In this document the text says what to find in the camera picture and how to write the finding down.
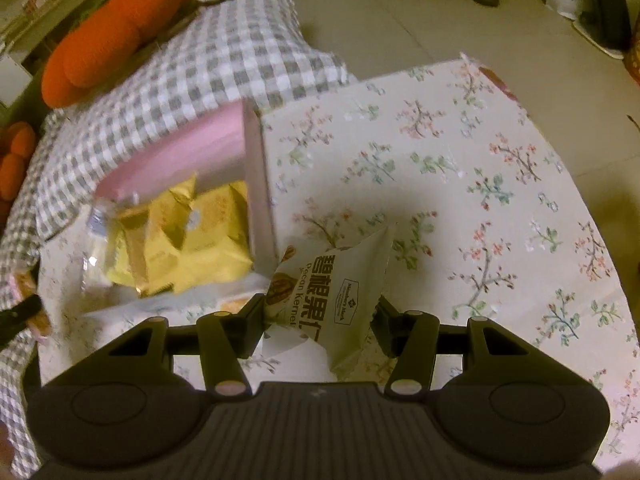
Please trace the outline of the white pecan kernel packet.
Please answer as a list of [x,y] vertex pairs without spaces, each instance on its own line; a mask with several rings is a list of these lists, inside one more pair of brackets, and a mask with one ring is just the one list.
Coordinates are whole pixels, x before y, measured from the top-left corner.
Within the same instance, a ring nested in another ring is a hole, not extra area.
[[366,343],[394,235],[384,226],[343,248],[292,238],[266,293],[265,321],[306,335],[324,349],[330,371],[346,378]]

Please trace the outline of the yellow snack packet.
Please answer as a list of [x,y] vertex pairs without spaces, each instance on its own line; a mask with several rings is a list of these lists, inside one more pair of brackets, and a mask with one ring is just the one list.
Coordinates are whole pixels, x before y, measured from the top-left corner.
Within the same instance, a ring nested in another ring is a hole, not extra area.
[[139,297],[172,286],[186,225],[195,197],[196,175],[161,192],[146,204],[119,211],[116,226],[122,232],[131,286]]
[[242,180],[194,198],[177,265],[170,274],[178,294],[192,287],[239,281],[253,269],[247,186]]

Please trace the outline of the clear wrapped brown pastry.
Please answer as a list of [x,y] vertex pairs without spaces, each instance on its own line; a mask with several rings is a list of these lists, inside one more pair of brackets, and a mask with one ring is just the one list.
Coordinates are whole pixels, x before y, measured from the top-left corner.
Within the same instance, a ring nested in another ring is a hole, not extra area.
[[[13,272],[9,277],[9,285],[14,307],[27,297],[38,295],[37,285],[30,271]],[[46,339],[52,334],[51,322],[43,303],[42,311],[27,322],[27,328],[37,339]]]

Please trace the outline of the clear blue labelled snack packet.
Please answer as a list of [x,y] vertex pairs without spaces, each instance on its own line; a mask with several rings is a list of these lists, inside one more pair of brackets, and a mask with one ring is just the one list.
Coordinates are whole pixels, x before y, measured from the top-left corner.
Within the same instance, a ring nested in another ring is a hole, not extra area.
[[82,292],[87,296],[134,298],[137,295],[124,228],[117,220],[120,207],[96,198],[86,222],[82,255]]

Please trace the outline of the pink silver cardboard box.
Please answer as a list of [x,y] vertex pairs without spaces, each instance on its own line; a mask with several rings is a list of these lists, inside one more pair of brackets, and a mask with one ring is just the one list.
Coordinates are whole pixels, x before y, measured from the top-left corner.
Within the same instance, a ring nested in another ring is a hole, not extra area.
[[108,174],[96,187],[96,198],[120,207],[146,204],[160,192],[196,175],[198,193],[237,180],[248,186],[248,235],[253,269],[245,278],[224,284],[161,292],[150,298],[106,298],[84,295],[88,318],[123,318],[195,306],[219,307],[261,292],[277,265],[277,244],[270,210],[262,126],[246,101],[236,101],[188,122]]

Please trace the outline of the floral tablecloth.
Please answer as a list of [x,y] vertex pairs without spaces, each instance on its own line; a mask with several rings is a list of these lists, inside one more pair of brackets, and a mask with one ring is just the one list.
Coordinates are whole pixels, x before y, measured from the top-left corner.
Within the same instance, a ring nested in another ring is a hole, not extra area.
[[[294,237],[343,248],[394,226],[383,292],[396,307],[456,325],[484,316],[512,330],[608,400],[597,465],[638,458],[639,343],[620,279],[562,159],[494,73],[457,58],[257,117],[277,264]],[[42,248],[52,323],[38,350],[44,382],[144,318],[188,325],[236,312],[257,294],[219,307],[88,318],[90,209],[81,206]]]

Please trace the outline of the orange plush pillow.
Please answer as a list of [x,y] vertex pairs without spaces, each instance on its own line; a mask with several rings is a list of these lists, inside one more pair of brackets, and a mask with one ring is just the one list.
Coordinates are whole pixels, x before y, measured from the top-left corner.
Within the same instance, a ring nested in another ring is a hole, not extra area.
[[14,122],[1,129],[0,222],[4,230],[9,214],[26,178],[38,138],[28,122]]
[[41,81],[51,108],[73,105],[104,84],[191,0],[108,0],[52,52]]

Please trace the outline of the grey checkered blanket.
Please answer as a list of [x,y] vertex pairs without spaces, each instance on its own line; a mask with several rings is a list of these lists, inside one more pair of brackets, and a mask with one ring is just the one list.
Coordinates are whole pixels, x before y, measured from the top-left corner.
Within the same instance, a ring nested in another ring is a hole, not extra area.
[[1,273],[32,268],[100,180],[180,125],[239,99],[269,112],[349,82],[314,49],[295,0],[228,0],[202,11],[114,90],[46,117],[1,239]]

